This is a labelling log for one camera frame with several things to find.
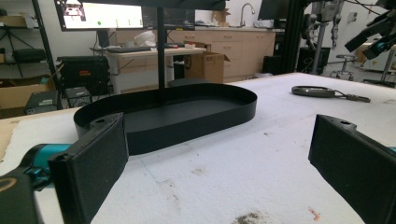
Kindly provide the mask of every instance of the white tabletop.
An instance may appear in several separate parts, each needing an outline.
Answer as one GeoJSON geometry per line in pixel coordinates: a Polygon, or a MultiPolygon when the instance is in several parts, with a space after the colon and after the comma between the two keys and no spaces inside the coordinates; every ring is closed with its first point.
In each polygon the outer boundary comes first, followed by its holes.
{"type": "MultiPolygon", "coordinates": [[[[303,74],[234,85],[258,94],[253,120],[130,157],[92,223],[362,223],[309,163],[315,117],[345,119],[381,144],[396,146],[396,90],[303,74]],[[293,95],[297,85],[324,86],[372,102],[293,95]]],[[[75,142],[73,113],[22,120],[0,175],[36,144],[75,142]]],[[[36,196],[46,223],[61,223],[54,189],[36,196]]]]}

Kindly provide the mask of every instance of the black vertical rod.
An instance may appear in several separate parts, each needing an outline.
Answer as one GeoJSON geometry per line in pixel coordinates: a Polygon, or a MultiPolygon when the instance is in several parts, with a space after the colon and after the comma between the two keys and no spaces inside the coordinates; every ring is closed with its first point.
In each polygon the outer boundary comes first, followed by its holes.
{"type": "MultiPolygon", "coordinates": [[[[9,44],[11,45],[12,52],[14,52],[15,49],[14,49],[14,45],[12,44],[12,39],[11,39],[13,34],[11,33],[11,31],[8,28],[6,29],[6,34],[8,35],[8,40],[9,40],[9,44]]],[[[17,62],[17,66],[18,66],[18,71],[20,72],[21,77],[23,77],[21,65],[18,62],[17,62]]]]}
{"type": "Polygon", "coordinates": [[[300,32],[303,26],[306,0],[289,0],[289,13],[285,29],[285,47],[281,56],[281,74],[292,73],[297,62],[297,53],[300,47],[300,32]]]}
{"type": "MultiPolygon", "coordinates": [[[[50,52],[50,42],[47,37],[46,28],[44,27],[43,18],[41,17],[40,5],[37,0],[32,0],[33,8],[35,10],[35,16],[37,17],[38,29],[40,30],[41,39],[43,41],[44,49],[47,55],[47,63],[49,64],[49,70],[52,75],[56,73],[55,64],[53,63],[52,54],[50,52]]],[[[58,76],[55,74],[53,76],[53,80],[56,86],[56,89],[60,89],[60,85],[58,83],[58,76]]]]}
{"type": "Polygon", "coordinates": [[[157,7],[157,51],[158,51],[158,85],[160,101],[165,101],[165,26],[163,24],[163,7],[157,7]]]}

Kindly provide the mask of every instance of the cardboard box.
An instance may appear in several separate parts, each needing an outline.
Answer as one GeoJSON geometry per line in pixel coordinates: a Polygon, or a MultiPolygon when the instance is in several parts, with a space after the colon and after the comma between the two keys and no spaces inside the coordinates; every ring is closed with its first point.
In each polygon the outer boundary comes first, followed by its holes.
{"type": "Polygon", "coordinates": [[[204,52],[185,57],[184,77],[203,78],[212,83],[223,83],[224,61],[230,61],[224,54],[204,52]]]}
{"type": "Polygon", "coordinates": [[[3,23],[3,26],[26,27],[26,20],[22,16],[2,16],[0,22],[3,23]]]}
{"type": "Polygon", "coordinates": [[[25,107],[32,92],[55,90],[55,85],[50,75],[0,78],[0,109],[25,107]]]}

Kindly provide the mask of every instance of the computer monitor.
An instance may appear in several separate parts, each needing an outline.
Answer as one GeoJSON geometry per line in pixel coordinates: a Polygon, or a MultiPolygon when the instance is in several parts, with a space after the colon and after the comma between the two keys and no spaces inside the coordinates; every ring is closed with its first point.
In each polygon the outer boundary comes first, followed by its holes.
{"type": "Polygon", "coordinates": [[[288,17],[291,0],[262,0],[259,20],[285,20],[288,17]]]}
{"type": "MultiPolygon", "coordinates": [[[[144,28],[157,29],[157,8],[142,7],[142,14],[144,28]]],[[[195,10],[165,8],[163,24],[166,30],[195,30],[195,10]]]]}
{"type": "Polygon", "coordinates": [[[142,8],[54,0],[62,31],[143,29],[142,8]]]}

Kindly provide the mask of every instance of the black tray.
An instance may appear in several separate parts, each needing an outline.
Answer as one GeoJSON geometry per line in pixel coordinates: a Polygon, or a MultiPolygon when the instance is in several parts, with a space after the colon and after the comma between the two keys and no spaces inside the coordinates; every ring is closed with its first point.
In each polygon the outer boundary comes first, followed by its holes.
{"type": "Polygon", "coordinates": [[[193,84],[115,95],[74,116],[78,137],[91,121],[124,113],[129,154],[138,155],[218,132],[254,118],[257,95],[223,84],[193,84]]]}

